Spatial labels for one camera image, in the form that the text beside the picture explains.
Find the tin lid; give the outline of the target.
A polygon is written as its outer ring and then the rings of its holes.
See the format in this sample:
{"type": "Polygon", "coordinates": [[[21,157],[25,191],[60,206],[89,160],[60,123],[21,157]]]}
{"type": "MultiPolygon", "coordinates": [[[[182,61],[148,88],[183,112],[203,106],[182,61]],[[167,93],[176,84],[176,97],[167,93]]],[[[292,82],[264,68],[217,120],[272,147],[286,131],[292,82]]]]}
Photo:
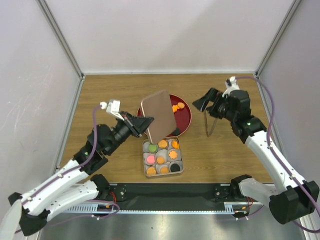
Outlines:
{"type": "Polygon", "coordinates": [[[167,90],[160,90],[145,97],[140,104],[140,111],[144,117],[154,120],[146,130],[148,140],[157,144],[177,128],[170,94],[167,90]]]}

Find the green sandwich cookie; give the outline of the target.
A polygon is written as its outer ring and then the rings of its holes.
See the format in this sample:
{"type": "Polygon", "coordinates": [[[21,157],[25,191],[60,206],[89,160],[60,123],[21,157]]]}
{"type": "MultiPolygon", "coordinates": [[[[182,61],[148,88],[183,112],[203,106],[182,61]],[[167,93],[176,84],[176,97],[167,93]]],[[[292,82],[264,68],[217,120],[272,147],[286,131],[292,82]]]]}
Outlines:
{"type": "Polygon", "coordinates": [[[150,144],[150,145],[148,146],[148,151],[149,151],[150,153],[156,153],[157,150],[158,150],[158,146],[157,146],[156,144],[150,144]]]}

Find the tan round biscuit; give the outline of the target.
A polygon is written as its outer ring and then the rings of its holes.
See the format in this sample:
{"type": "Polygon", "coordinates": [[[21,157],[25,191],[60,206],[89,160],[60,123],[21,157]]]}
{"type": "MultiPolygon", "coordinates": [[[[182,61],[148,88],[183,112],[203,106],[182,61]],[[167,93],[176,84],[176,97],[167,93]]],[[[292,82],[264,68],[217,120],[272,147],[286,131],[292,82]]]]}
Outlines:
{"type": "Polygon", "coordinates": [[[168,147],[168,141],[166,139],[160,140],[158,142],[158,146],[162,149],[165,149],[168,147]]]}

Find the pink sandwich cookie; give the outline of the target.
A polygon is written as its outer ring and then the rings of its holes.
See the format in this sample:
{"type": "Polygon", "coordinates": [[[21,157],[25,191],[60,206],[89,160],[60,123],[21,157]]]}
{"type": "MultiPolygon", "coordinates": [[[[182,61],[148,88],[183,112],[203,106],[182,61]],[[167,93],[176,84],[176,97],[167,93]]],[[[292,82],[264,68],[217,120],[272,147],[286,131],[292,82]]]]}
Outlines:
{"type": "Polygon", "coordinates": [[[149,165],[153,165],[153,164],[156,162],[155,156],[154,156],[154,155],[149,155],[149,156],[146,158],[146,162],[147,162],[149,165]]]}

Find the orange leaf cookie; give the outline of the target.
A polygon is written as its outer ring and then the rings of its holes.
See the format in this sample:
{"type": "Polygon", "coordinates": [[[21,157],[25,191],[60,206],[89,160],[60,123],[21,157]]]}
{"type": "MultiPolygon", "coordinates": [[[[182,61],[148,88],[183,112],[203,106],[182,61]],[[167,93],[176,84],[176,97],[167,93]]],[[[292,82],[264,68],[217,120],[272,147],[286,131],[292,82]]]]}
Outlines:
{"type": "Polygon", "coordinates": [[[175,150],[171,150],[168,152],[168,156],[171,160],[175,160],[178,157],[178,153],[175,150]]]}

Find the orange swirl cookie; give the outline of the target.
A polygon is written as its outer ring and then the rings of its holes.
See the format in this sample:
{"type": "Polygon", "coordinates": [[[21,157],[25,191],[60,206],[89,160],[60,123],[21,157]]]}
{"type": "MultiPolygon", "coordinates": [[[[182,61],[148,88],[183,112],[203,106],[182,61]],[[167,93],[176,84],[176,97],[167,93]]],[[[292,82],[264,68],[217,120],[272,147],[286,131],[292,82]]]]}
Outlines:
{"type": "Polygon", "coordinates": [[[149,167],[147,170],[146,170],[146,174],[148,176],[152,176],[152,175],[156,175],[157,174],[157,170],[155,167],[149,167]]]}

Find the orange round cookie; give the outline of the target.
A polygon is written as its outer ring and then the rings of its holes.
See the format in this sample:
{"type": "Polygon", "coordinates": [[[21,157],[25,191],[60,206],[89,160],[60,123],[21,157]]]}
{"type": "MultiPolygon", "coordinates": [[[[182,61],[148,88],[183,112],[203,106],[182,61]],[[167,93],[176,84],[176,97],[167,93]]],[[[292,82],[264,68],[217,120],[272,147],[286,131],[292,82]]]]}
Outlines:
{"type": "Polygon", "coordinates": [[[159,171],[161,174],[168,174],[170,172],[169,167],[168,166],[163,166],[160,168],[159,171]]]}

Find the black sandwich cookie top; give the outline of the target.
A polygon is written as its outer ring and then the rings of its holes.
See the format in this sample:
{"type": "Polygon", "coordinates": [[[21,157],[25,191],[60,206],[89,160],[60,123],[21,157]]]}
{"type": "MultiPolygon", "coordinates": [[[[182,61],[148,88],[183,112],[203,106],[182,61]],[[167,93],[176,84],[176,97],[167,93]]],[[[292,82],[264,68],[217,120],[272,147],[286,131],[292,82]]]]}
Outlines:
{"type": "Polygon", "coordinates": [[[179,164],[177,163],[173,163],[171,166],[170,166],[170,171],[171,172],[179,172],[181,170],[181,167],[179,164]]]}

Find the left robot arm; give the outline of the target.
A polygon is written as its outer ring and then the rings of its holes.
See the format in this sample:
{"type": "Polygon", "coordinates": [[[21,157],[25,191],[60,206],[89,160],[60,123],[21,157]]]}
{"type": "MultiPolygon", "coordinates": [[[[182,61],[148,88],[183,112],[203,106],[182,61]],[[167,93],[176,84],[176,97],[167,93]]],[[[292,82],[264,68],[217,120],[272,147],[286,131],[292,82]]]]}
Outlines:
{"type": "Polygon", "coordinates": [[[116,125],[97,124],[96,112],[92,112],[93,129],[85,145],[58,172],[39,186],[25,193],[14,192],[9,197],[11,205],[21,202],[17,217],[21,232],[31,236],[56,215],[86,201],[105,201],[110,194],[110,184],[102,174],[96,174],[108,162],[110,156],[130,136],[139,138],[154,121],[153,117],[135,116],[126,111],[116,112],[116,125]]]}

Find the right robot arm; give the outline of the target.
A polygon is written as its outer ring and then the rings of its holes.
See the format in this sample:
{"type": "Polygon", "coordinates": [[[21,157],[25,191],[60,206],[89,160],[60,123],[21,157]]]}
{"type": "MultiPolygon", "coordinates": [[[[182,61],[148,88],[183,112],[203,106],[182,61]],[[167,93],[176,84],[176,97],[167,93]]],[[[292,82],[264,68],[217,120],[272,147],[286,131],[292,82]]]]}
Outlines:
{"type": "Polygon", "coordinates": [[[233,133],[258,157],[273,180],[274,186],[270,187],[248,175],[232,179],[230,195],[234,200],[253,198],[267,206],[283,225],[320,210],[319,186],[297,173],[273,144],[266,126],[251,114],[247,91],[211,88],[192,104],[211,117],[228,120],[233,133]]]}

